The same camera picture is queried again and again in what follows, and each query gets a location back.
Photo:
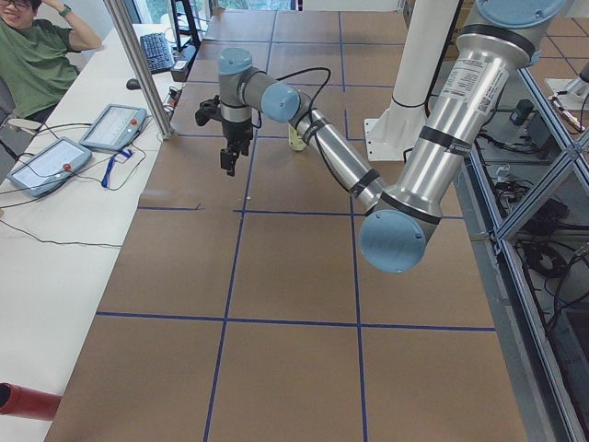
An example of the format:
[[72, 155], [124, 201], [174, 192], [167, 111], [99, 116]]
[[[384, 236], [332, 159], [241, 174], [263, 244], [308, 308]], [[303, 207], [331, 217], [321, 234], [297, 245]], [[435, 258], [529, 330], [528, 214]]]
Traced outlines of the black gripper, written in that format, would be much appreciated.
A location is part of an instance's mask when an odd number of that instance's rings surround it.
[[236, 174], [236, 163], [240, 155], [248, 156], [249, 146], [253, 139], [253, 125], [251, 120], [243, 122], [223, 121], [223, 134], [226, 148], [220, 151], [220, 167], [228, 176]]

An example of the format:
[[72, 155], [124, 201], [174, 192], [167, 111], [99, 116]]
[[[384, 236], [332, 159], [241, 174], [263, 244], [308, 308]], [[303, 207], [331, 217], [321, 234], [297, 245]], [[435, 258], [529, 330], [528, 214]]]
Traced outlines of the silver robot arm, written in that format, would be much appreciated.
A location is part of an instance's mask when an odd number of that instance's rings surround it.
[[394, 185], [341, 136], [313, 100], [256, 68], [241, 48], [218, 56], [215, 117], [227, 141], [220, 165], [228, 175], [248, 152], [251, 113], [290, 124], [317, 148], [341, 187], [366, 209], [364, 258], [388, 273], [414, 267], [441, 217], [441, 201], [469, 154], [508, 77], [532, 64], [560, 1], [478, 1], [457, 40], [459, 55]]

